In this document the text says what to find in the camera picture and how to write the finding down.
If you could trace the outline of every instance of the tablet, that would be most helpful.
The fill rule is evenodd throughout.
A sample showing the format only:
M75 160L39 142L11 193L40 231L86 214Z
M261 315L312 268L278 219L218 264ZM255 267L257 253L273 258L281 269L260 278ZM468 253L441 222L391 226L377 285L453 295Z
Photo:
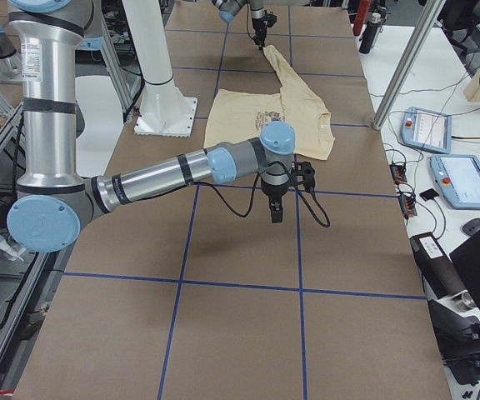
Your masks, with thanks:
M444 199L458 210L480 210L480 162L473 155L431 156L432 174Z
M403 117L401 126L403 144L430 153L451 152L451 116L410 107Z

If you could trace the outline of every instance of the printed logo on cloth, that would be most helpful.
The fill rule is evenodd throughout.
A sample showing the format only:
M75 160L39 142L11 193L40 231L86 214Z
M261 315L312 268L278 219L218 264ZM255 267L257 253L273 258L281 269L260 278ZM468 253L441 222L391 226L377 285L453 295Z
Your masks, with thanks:
M284 121L284 112L261 111L255 117L255 128L260 132L271 121Z

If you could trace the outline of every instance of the warning label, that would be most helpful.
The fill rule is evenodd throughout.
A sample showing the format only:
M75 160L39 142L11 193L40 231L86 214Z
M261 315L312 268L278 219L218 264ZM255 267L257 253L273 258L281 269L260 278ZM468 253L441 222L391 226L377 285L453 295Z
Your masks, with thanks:
M22 44L22 77L24 81L42 81L42 45Z

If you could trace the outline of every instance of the table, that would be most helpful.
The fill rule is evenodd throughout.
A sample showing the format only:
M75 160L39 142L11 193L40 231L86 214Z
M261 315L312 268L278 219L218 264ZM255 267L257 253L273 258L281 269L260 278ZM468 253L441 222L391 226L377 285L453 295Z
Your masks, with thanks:
M348 15L268 7L267 43L332 111L314 162L324 230L297 196L282 224L257 190L238 220L207 187L121 207L78 239L15 398L449 399ZM199 105L190 138L127 125L107 174L203 145L218 88L276 93L247 38L211 4L176 3L167 41L176 84ZM247 206L252 178L220 187Z
M376 108L381 102L381 97L388 86L391 76L395 70L399 58L403 54L413 29L411 27L386 26L377 40L377 44L369 54L361 54L361 63L364 68L364 75L368 82L368 90L372 94L373 106ZM466 100L463 91L469 84L471 78L466 74L464 66L460 63L456 53L445 38L440 28L433 28L417 61L405 82L402 93L410 90L424 88L439 89L445 88L461 81L459 85L449 87L441 92L411 92L405 95L399 95L392 108L393 111L407 110L411 106L426 108L444 113L456 114L475 112L452 117L452 134L455 136L480 136L480 103L470 103ZM403 123L403 114L395 112L391 114L392 125L397 132ZM386 148L393 146L403 152L407 159L417 160L418 152L409 147L399 145L389 122L382 127L382 140L388 143ZM453 154L475 154L480 160L480 141L452 141ZM430 172L428 156L430 153L424 153L425 158L418 163L408 164L407 178L416 193L420 193L428 188L434 187L433 175ZM392 160L392 152L387 152L388 160ZM394 156L395 161L402 161L399 155ZM461 226L472 218L480 218L480 211L453 210L441 197L438 202L446 215L446 232L440 238L439 242L447 254L463 243L467 236L462 232ZM443 218L437 205L433 202L421 201L428 207L438 220L438 235L443 228ZM407 234L409 237L419 233L429 232L433 229L433 217L423 209L417 206L417 217L410 218L407 225ZM453 309L449 302L441 302L447 307ZM476 315L480 318L480 312L465 312L464 317ZM451 373L446 369L449 378L450 388L453 399L468 391L475 391L475 387L469 385L458 385Z

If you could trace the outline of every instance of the brown table surface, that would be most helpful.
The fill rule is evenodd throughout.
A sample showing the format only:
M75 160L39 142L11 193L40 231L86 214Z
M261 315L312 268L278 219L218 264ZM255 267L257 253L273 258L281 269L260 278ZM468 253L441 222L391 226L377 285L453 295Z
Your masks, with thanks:
M267 43L332 111L334 149L314 162L331 228L292 193L282 224L259 190L246 219L208 187L120 207L78 239L18 400L450 398L348 16L268 9ZM192 136L129 124L108 174L201 148L218 88L278 92L245 12L227 28L209 3L176 3L167 40L176 84L199 98ZM222 193L245 208L252 180Z

